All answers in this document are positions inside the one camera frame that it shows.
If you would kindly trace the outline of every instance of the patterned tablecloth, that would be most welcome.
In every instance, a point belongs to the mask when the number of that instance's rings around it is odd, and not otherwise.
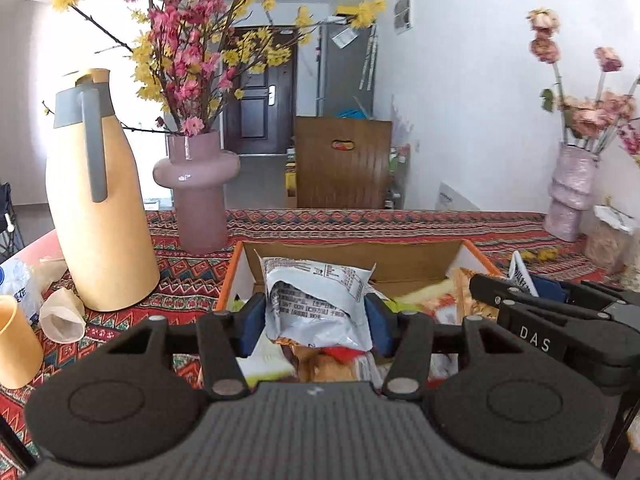
[[[244,211],[228,212],[230,245],[207,257],[193,257],[180,250],[174,213],[148,213],[149,227],[161,270],[158,288],[137,306],[119,312],[88,311],[86,335],[78,343],[59,345],[36,333],[44,347],[44,366],[31,384],[20,390],[0,389],[0,413],[34,452],[24,426],[22,407],[31,392],[58,370],[72,365],[97,346],[116,337],[140,320],[162,314],[170,323],[194,322],[210,312],[225,277],[233,247],[239,240],[286,240],[287,242],[349,242],[363,238],[375,241],[425,242],[469,238],[499,269],[507,269],[514,250],[538,251],[558,248],[553,261],[529,266],[532,272],[555,279],[598,280],[603,275],[582,256],[582,241],[567,243],[549,235],[537,213],[417,212],[417,211]],[[73,286],[65,275],[53,289]],[[199,372],[192,356],[176,356],[175,370],[190,383]],[[15,479],[18,470],[0,449],[0,480]]]

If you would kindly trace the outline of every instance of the yellow jug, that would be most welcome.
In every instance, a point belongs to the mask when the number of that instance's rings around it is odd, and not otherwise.
[[[66,81],[47,159],[49,207],[84,305],[120,310],[160,280],[138,169],[113,111],[109,71],[84,70]]]

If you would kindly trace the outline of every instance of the tablecloth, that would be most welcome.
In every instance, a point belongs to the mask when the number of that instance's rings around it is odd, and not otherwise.
[[[148,222],[156,248],[161,279],[156,290],[134,307],[119,312],[88,311],[86,335],[77,343],[59,345],[36,334],[44,348],[44,365],[33,380],[20,390],[0,388],[0,413],[14,431],[35,452],[24,425],[22,409],[34,388],[62,368],[92,352],[123,330],[154,314],[169,323],[194,322],[210,312],[220,294],[228,261],[239,240],[285,240],[322,243],[362,240],[425,242],[468,238],[502,270],[508,268],[514,250],[539,251],[557,248],[552,261],[533,263],[532,272],[559,280],[587,278],[599,280],[603,274],[582,255],[583,240],[567,243],[549,235],[538,213],[424,212],[424,211],[327,211],[327,210],[232,210],[227,213],[229,247],[204,257],[190,256],[180,250],[175,214],[172,211],[149,212]],[[73,287],[65,275],[52,290]],[[176,373],[195,383],[200,370],[198,359],[181,355],[174,359]],[[17,478],[18,470],[0,449],[0,480]]]

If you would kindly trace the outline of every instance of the cup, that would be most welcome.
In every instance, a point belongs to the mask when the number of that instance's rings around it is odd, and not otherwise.
[[[42,346],[13,296],[0,296],[0,384],[9,390],[26,386],[43,359]]]

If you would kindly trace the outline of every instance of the gray handle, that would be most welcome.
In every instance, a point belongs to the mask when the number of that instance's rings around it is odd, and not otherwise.
[[[107,200],[107,165],[104,160],[104,136],[100,113],[100,92],[87,88],[79,93],[86,144],[86,164],[89,169],[89,185],[94,202]]]

